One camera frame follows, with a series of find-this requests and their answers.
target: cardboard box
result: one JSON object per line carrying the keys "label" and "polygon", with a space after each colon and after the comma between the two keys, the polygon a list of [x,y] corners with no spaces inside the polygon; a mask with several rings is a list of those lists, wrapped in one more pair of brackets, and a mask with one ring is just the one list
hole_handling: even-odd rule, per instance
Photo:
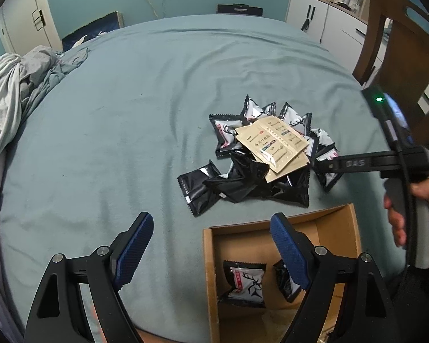
{"label": "cardboard box", "polygon": [[[323,245],[335,255],[351,258],[361,253],[353,204],[296,215],[288,220],[315,246]],[[304,295],[302,291],[293,303],[288,303],[278,290],[273,265],[281,256],[270,235],[270,221],[207,228],[203,238],[211,343],[237,343],[239,339],[269,342],[270,330],[267,336],[264,314],[297,310]],[[218,304],[218,296],[231,288],[222,268],[224,260],[267,264],[263,277],[266,309]],[[342,294],[343,284],[336,285],[323,331],[335,325]]]}

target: gray blanket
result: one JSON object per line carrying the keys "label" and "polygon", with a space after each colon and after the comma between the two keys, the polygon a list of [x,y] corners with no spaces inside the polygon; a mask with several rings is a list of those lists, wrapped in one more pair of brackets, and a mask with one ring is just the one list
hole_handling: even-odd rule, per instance
{"label": "gray blanket", "polygon": [[57,51],[42,45],[23,57],[15,53],[0,57],[0,154],[46,94],[86,57],[84,49],[61,59]]}

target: cabinet drawer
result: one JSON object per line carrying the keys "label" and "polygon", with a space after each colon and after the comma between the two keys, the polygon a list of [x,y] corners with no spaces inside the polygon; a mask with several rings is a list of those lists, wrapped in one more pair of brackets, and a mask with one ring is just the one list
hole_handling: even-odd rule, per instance
{"label": "cabinet drawer", "polygon": [[339,32],[340,36],[332,44],[332,51],[329,51],[339,60],[342,66],[352,73],[362,51],[362,45],[343,31]]}
{"label": "cabinet drawer", "polygon": [[329,10],[327,11],[327,20],[333,22],[335,26],[339,27],[339,29],[354,38],[360,44],[364,44],[367,25],[359,19],[356,19],[334,6],[329,6]]}
{"label": "cabinet drawer", "polygon": [[289,23],[296,29],[301,29],[309,12],[309,17],[311,18],[313,15],[313,19],[310,22],[307,34],[312,39],[319,42],[323,35],[328,7],[329,5],[327,3],[319,0],[289,0],[286,23]]}

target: bed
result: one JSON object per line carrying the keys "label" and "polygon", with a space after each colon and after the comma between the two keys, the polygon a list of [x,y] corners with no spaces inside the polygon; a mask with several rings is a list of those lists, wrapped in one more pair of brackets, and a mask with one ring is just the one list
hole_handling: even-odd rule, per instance
{"label": "bed", "polygon": [[227,171],[208,115],[238,114],[246,94],[278,110],[288,102],[312,112],[312,127],[326,130],[341,153],[387,149],[359,84],[305,33],[266,18],[201,15],[126,27],[84,47],[86,61],[51,90],[7,150],[0,243],[19,324],[52,255],[88,255],[140,211],[153,215],[154,235],[120,294],[140,329],[179,342],[209,342],[203,228],[353,202],[363,250],[385,277],[403,267],[378,173],[344,175],[328,194],[312,173],[309,208],[221,200],[195,218],[182,196],[178,175],[209,159]]}

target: wooden chair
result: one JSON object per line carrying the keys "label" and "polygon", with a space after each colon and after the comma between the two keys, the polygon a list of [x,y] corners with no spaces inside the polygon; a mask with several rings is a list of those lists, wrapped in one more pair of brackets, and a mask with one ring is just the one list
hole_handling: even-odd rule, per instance
{"label": "wooden chair", "polygon": [[429,22],[429,16],[409,0],[370,0],[366,39],[353,76],[363,85],[369,78],[383,37],[386,18],[392,19],[383,65],[373,83],[399,104],[416,143],[429,143],[429,112],[418,100],[429,84],[429,34],[411,20],[411,7]]}

